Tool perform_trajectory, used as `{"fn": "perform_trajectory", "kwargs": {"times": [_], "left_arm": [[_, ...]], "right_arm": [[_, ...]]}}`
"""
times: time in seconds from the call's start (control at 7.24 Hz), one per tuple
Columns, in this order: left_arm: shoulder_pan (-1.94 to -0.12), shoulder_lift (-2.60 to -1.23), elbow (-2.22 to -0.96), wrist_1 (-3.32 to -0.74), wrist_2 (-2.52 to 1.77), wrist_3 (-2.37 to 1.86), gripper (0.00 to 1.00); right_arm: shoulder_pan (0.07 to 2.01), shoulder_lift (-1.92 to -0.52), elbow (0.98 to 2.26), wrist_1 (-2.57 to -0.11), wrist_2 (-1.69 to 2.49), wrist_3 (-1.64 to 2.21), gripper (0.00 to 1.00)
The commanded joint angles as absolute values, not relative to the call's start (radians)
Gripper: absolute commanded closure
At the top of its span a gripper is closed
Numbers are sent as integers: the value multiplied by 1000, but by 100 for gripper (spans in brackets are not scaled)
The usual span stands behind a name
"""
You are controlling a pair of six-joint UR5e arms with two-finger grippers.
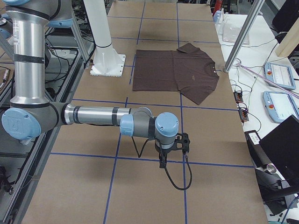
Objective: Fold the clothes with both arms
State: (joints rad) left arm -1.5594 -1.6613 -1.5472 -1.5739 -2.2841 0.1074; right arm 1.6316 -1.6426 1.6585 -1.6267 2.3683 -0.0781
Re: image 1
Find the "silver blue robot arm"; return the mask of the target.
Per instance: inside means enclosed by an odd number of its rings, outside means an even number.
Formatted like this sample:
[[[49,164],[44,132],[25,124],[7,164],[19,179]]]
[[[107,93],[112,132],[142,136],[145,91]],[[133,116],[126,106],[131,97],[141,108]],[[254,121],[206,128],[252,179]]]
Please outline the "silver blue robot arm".
[[[50,102],[45,96],[44,29],[62,23],[71,26],[69,0],[8,0],[6,12],[13,22],[15,96],[1,118],[15,139],[29,140],[55,127],[71,124],[117,126],[121,134],[154,140],[160,167],[176,150],[178,119],[169,112],[153,116],[146,107],[85,107]]]

